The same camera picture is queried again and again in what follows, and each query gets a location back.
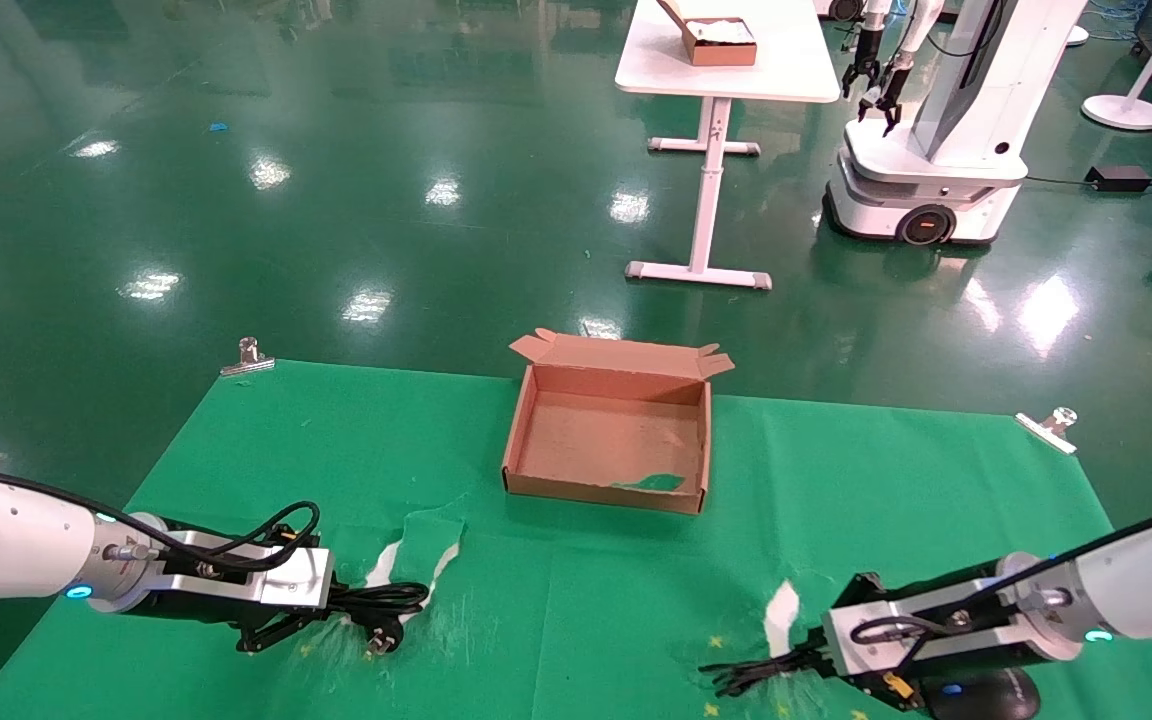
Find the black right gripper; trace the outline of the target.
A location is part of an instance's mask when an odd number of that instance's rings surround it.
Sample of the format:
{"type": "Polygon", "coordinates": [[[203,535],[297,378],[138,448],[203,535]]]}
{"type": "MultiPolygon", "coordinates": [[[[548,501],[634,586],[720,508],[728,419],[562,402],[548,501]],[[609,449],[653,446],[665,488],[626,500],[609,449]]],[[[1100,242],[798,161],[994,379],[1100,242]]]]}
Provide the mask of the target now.
{"type": "MultiPolygon", "coordinates": [[[[882,579],[877,571],[858,573],[851,579],[851,602],[874,602],[882,596],[882,579]]],[[[842,676],[841,680],[901,712],[1037,714],[1041,710],[1041,694],[1025,667],[1048,660],[1029,644],[1011,643],[937,657],[929,655],[929,644],[922,647],[908,666],[842,676]]],[[[823,628],[810,629],[806,638],[788,652],[783,674],[796,673],[831,679],[832,661],[823,628]]]]}

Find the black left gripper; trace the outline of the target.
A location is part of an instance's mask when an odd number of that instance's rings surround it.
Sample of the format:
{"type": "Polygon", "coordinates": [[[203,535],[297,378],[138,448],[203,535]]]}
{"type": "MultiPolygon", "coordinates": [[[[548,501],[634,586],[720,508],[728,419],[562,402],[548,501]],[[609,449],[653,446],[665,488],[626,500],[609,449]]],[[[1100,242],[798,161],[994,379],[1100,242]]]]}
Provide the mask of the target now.
{"type": "Polygon", "coordinates": [[[122,612],[134,616],[223,624],[238,630],[238,652],[260,653],[291,638],[306,626],[323,623],[333,611],[314,606],[270,605],[256,600],[150,589],[122,598],[122,612]]]}

